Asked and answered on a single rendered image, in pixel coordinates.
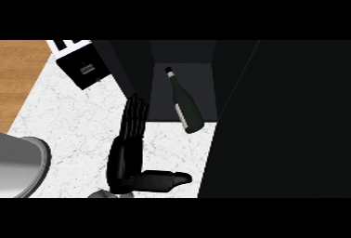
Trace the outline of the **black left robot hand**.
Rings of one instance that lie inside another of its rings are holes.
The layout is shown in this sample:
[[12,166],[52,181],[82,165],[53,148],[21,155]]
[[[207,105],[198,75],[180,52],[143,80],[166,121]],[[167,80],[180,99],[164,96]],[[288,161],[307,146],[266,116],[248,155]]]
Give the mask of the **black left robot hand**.
[[133,95],[127,99],[120,135],[112,141],[108,155],[108,186],[114,194],[170,192],[192,182],[188,173],[142,170],[146,117],[148,104]]

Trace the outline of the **dark green wine bottle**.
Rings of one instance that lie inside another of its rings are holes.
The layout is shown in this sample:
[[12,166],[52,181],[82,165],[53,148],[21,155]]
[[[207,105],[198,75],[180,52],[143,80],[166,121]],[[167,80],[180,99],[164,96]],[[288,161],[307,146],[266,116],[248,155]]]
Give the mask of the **dark green wine bottle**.
[[186,133],[192,134],[205,126],[204,117],[201,115],[197,102],[186,89],[182,87],[174,71],[170,67],[166,68],[166,75],[173,87],[176,113],[179,114]]

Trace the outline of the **dark grey open cabinet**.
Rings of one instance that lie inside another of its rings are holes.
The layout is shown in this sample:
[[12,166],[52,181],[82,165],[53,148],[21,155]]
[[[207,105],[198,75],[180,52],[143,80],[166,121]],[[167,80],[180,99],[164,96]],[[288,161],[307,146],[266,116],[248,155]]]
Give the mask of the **dark grey open cabinet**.
[[115,82],[149,104],[151,122],[216,122],[258,42],[96,40]]

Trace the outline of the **grey metal sink basin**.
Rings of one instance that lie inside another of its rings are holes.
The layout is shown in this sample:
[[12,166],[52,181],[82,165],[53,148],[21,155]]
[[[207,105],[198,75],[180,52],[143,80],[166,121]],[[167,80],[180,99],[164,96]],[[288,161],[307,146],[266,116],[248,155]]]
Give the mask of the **grey metal sink basin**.
[[0,133],[0,198],[28,198],[49,173],[51,148],[36,137]]

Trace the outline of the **black and white appliance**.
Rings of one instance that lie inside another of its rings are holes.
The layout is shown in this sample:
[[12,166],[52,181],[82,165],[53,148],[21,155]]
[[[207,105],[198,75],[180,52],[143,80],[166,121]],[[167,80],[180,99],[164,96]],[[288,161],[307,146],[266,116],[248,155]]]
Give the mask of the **black and white appliance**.
[[90,40],[48,40],[56,64],[74,84],[89,88],[110,75],[108,66]]

